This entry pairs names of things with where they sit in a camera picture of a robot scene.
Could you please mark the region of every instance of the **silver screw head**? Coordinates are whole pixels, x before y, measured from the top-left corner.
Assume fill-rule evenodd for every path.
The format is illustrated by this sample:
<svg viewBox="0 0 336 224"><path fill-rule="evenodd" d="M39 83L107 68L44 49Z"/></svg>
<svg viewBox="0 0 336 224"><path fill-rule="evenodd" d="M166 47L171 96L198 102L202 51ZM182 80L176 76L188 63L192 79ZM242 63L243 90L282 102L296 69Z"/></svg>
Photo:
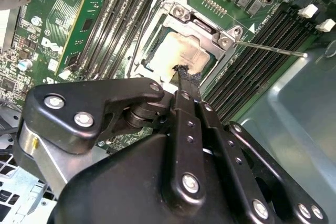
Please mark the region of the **silver screw head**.
<svg viewBox="0 0 336 224"><path fill-rule="evenodd" d="M182 184L184 186L184 188L192 194L195 194L198 192L199 190L199 184L197 182L197 179L190 174L184 174L182 177Z"/></svg>
<svg viewBox="0 0 336 224"><path fill-rule="evenodd" d="M311 215L308 209L303 204L299 204L298 207L302 215L305 216L307 219L310 219Z"/></svg>
<svg viewBox="0 0 336 224"><path fill-rule="evenodd" d="M99 147L103 147L105 145L105 142L104 141L100 141L100 142L98 142L98 146Z"/></svg>
<svg viewBox="0 0 336 224"><path fill-rule="evenodd" d="M242 132L242 129L238 125L233 125L233 128L238 132Z"/></svg>
<svg viewBox="0 0 336 224"><path fill-rule="evenodd" d="M182 93L181 95L184 99L190 100L190 96L187 93Z"/></svg>
<svg viewBox="0 0 336 224"><path fill-rule="evenodd" d="M75 123L82 127L91 127L93 125L93 117L87 112L79 112L75 115Z"/></svg>
<svg viewBox="0 0 336 224"><path fill-rule="evenodd" d="M267 219L268 218L268 211L266 209L266 207L264 206L263 203L261 203L260 200L253 200L253 207L254 210L256 211L256 213L263 219Z"/></svg>
<svg viewBox="0 0 336 224"><path fill-rule="evenodd" d="M180 6L175 6L173 9L173 14L177 18L181 18L184 15L184 9Z"/></svg>
<svg viewBox="0 0 336 224"><path fill-rule="evenodd" d="M319 219L323 219L323 214L322 212L314 205L311 206L311 210L313 211L313 213L316 215L317 218Z"/></svg>
<svg viewBox="0 0 336 224"><path fill-rule="evenodd" d="M204 107L207 111L212 111L212 108L210 107L209 104L205 104Z"/></svg>
<svg viewBox="0 0 336 224"><path fill-rule="evenodd" d="M64 107L64 101L62 98L55 95L50 95L44 99L44 104L54 110L58 110Z"/></svg>
<svg viewBox="0 0 336 224"><path fill-rule="evenodd" d="M160 88L158 87L158 85L155 84L155 83L151 83L149 86L151 87L152 90L155 90L155 91L159 91L160 90Z"/></svg>

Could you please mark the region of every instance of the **ram slot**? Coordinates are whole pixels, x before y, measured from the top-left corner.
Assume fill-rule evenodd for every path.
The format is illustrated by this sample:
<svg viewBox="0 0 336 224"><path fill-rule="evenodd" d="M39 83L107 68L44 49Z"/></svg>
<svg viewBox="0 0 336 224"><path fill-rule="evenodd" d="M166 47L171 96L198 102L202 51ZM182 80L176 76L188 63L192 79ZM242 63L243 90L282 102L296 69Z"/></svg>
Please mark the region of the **ram slot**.
<svg viewBox="0 0 336 224"><path fill-rule="evenodd" d="M144 19L146 17L146 14L149 11L149 7L150 7L152 1L153 0L147 0L146 4L143 5L142 8L143 8L143 10L145 10L145 12L143 12L138 17L138 21L136 23L134 23L135 26L133 26L133 28L132 28L131 32L129 33L128 37L124 40L122 48L118 51L118 54L117 54L116 58L114 59L112 66L108 69L108 75L107 75L108 79L111 79L111 78L114 77L120 63L122 62L122 60L125 56L127 48L131 45L133 39L135 38L135 36L137 34L138 24L142 24L144 22Z"/></svg>
<svg viewBox="0 0 336 224"><path fill-rule="evenodd" d="M302 41L305 41L309 38L309 33L304 32L304 35L300 36L299 39ZM238 111L241 107L244 106L244 104L251 99L259 90L259 87L262 87L268 80L271 78L271 76L284 64L288 58L286 56L282 57L281 61L278 61L272 68L269 70L267 75L264 75L261 80L258 82L258 85L252 89L249 89L248 92L246 92L244 95L240 96L236 103L233 103L230 108L227 109L226 113L221 116L221 123L226 124Z"/></svg>
<svg viewBox="0 0 336 224"><path fill-rule="evenodd" d="M103 48L104 43L108 40L113 25L115 24L119 14L123 11L123 6L126 0L117 0L115 7L111 9L110 16L107 20L107 24L104 26L100 36L96 36L97 42L89 49L90 60L85 64L84 68L89 72L93 72L97 67L97 61L99 60L100 52Z"/></svg>
<svg viewBox="0 0 336 224"><path fill-rule="evenodd" d="M115 48L118 45L121 36L123 35L124 30L126 29L126 25L128 24L128 22L130 22L134 12L137 11L140 2L141 0L128 0L125 11L121 14L119 22L115 25L113 37L109 39L108 49L103 54L102 59L97 64L97 67L95 71L91 74L91 76L95 76L96 74L98 74L99 77L102 76L106 65L108 64Z"/></svg>
<svg viewBox="0 0 336 224"><path fill-rule="evenodd" d="M98 15L97 21L93 26L92 32L78 60L79 66L81 66L83 63L86 63L86 60L88 60L89 50L95 43L95 38L101 37L101 34L104 30L103 27L106 24L106 21L108 20L106 19L106 14L109 13L110 10L113 10L115 8L117 2L118 0L105 0L104 5L102 6L101 11Z"/></svg>

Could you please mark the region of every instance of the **white label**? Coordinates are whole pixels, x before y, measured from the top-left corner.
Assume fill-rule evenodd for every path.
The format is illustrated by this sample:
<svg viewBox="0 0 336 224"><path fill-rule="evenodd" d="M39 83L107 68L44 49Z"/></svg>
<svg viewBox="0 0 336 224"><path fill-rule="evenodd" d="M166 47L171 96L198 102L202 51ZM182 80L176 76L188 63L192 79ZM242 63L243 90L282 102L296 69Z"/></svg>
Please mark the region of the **white label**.
<svg viewBox="0 0 336 224"><path fill-rule="evenodd" d="M54 59L50 59L48 69L51 70L52 72L55 72L58 66L58 61Z"/></svg>

